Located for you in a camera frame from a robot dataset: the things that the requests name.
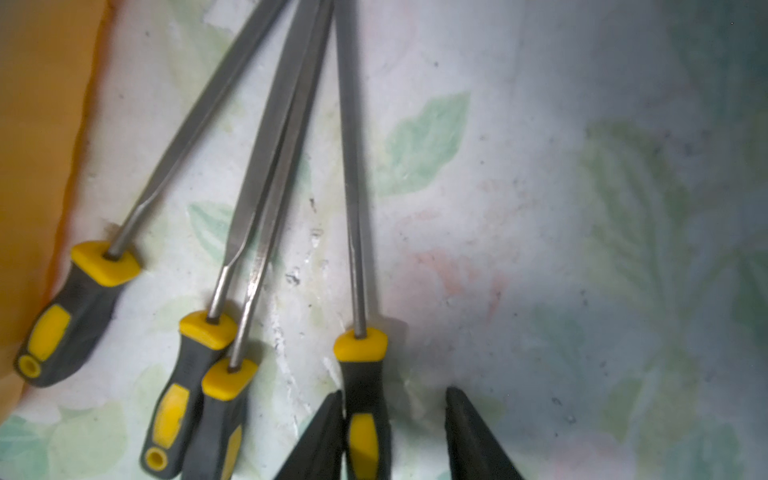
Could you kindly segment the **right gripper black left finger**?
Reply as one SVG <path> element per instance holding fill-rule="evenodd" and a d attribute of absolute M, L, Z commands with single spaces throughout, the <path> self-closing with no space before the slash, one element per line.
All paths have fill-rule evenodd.
<path fill-rule="evenodd" d="M 343 394 L 337 390 L 325 397 L 275 479 L 340 479 L 343 428 Z"/>

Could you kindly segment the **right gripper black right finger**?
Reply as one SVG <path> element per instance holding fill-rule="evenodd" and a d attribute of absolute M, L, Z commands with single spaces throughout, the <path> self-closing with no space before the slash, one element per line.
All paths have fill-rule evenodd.
<path fill-rule="evenodd" d="M 524 479 L 468 396 L 455 386 L 446 390 L 445 431 L 453 480 Z"/>

